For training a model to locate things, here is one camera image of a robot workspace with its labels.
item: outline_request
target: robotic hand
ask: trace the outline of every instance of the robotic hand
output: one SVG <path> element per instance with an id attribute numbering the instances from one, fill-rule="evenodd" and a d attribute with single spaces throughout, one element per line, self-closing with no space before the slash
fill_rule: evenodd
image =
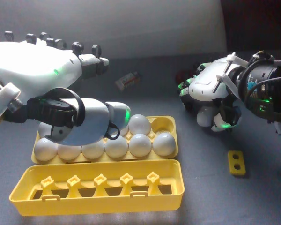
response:
<path id="1" fill-rule="evenodd" d="M 65 145 L 116 139 L 127 126 L 127 105 L 80 98 L 70 90 L 107 71 L 109 62 L 100 58 L 100 46 L 94 45 L 92 54 L 82 54 L 83 44 L 74 42 L 72 50 L 65 50 L 63 40 L 46 33 L 40 38 L 28 34 L 20 43 L 13 42 L 12 32 L 6 31 L 5 37 L 7 41 L 0 42 L 0 118 L 44 122 L 52 126 L 47 138 Z"/>
<path id="2" fill-rule="evenodd" d="M 281 135 L 281 60 L 259 51 L 247 62 L 235 53 L 201 64 L 196 76 L 179 85 L 187 110 L 202 105 L 200 126 L 213 131 L 231 130 L 239 124 L 241 111 L 233 106 L 240 99 L 256 116 L 274 123 Z"/>

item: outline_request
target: egg carton lid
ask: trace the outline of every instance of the egg carton lid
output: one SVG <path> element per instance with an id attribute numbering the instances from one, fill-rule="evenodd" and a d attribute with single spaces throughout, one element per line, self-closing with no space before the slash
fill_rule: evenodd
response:
<path id="1" fill-rule="evenodd" d="M 42 162 L 42 161 L 37 160 L 37 158 L 34 155 L 34 146 L 40 139 L 40 136 L 37 132 L 36 140 L 35 140 L 35 143 L 33 146 L 32 154 L 31 154 L 31 160 L 32 160 L 32 162 L 34 162 L 36 164 L 45 165 L 45 164 L 86 163 L 86 162 L 118 162 L 118 161 L 133 161 L 133 160 L 165 160 L 165 159 L 169 159 L 169 158 L 174 158 L 178 154 L 178 143 L 177 143 L 177 132 L 176 132 L 175 119 L 171 116 L 147 116 L 146 118 L 149 120 L 149 122 L 151 124 L 151 131 L 147 135 L 150 138 L 151 142 L 153 142 L 153 140 L 161 133 L 170 133 L 175 138 L 176 147 L 175 147 L 175 151 L 172 154 L 170 154 L 168 156 L 160 156 L 160 155 L 157 155 L 152 149 L 151 152 L 144 157 L 136 157 L 128 151 L 123 157 L 120 157 L 120 158 L 111 158 L 106 154 L 106 152 L 104 152 L 104 154 L 97 159 L 89 159 L 89 158 L 86 158 L 81 153 L 78 157 L 76 157 L 75 159 L 72 159 L 72 160 L 63 160 L 58 155 L 56 155 L 53 159 L 46 161 L 46 162 Z M 128 131 L 128 133 L 126 135 L 124 135 L 123 137 L 127 140 L 127 143 L 129 144 L 130 139 L 133 137 L 133 134 L 131 134 L 130 131 Z"/>

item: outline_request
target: egg carton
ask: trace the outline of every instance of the egg carton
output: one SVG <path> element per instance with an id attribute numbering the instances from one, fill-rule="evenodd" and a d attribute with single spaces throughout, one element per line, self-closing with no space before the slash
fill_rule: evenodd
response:
<path id="1" fill-rule="evenodd" d="M 35 165 L 9 199 L 23 216 L 176 210 L 184 185 L 174 159 Z"/>
<path id="2" fill-rule="evenodd" d="M 153 143 L 154 139 L 161 133 L 170 133 L 174 138 L 176 142 L 176 147 L 175 150 L 172 154 L 168 156 L 160 156 L 156 154 L 152 149 L 149 154 L 147 154 L 144 157 L 136 157 L 133 154 L 128 152 L 119 158 L 112 158 L 106 154 L 106 152 L 103 153 L 103 155 L 99 158 L 96 159 L 89 159 L 86 158 L 82 153 L 76 157 L 75 159 L 72 160 L 64 160 L 60 158 L 58 155 L 56 155 L 53 159 L 48 160 L 48 161 L 40 161 L 38 160 L 35 155 L 34 155 L 34 148 L 32 151 L 31 155 L 31 160 L 36 163 L 36 164 L 65 164 L 65 163 L 79 163 L 79 162 L 115 162 L 115 161 L 129 161 L 129 160 L 154 160 L 154 159 L 168 159 L 168 158 L 173 158 L 178 154 L 178 144 L 177 144 L 177 133 L 176 133 L 176 124 L 175 124 L 175 119 L 171 116 L 149 116 L 147 117 L 151 124 L 151 131 L 147 135 Z M 133 134 L 128 131 L 124 136 L 123 136 L 127 143 L 129 144 L 131 138 L 133 137 Z M 35 144 L 38 142 L 40 139 L 39 134 L 37 133 L 36 141 Z"/>

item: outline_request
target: white backdrop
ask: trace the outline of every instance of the white backdrop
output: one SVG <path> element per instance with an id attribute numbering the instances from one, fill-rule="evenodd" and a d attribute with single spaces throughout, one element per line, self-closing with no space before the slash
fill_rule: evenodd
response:
<path id="1" fill-rule="evenodd" d="M 50 33 L 107 58 L 226 51 L 220 0 L 0 0 L 0 41 Z"/>

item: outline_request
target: table surface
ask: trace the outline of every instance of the table surface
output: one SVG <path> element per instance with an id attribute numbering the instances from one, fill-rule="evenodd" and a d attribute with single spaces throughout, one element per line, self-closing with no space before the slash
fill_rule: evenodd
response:
<path id="1" fill-rule="evenodd" d="M 111 60 L 109 72 L 85 81 L 78 92 L 84 98 L 120 101 L 133 114 L 169 115 L 175 118 L 185 193 L 176 211 L 22 217 L 8 196 L 24 171 L 33 165 L 30 156 L 38 122 L 0 124 L 0 224 L 280 224 L 281 136 L 274 126 L 242 108 L 242 123 L 229 134 L 213 133 L 196 122 L 177 95 L 174 75 L 192 63 L 208 62 L 225 54 Z M 114 81 L 138 71 L 142 80 L 119 92 Z M 227 152 L 244 153 L 247 175 L 229 173 Z"/>

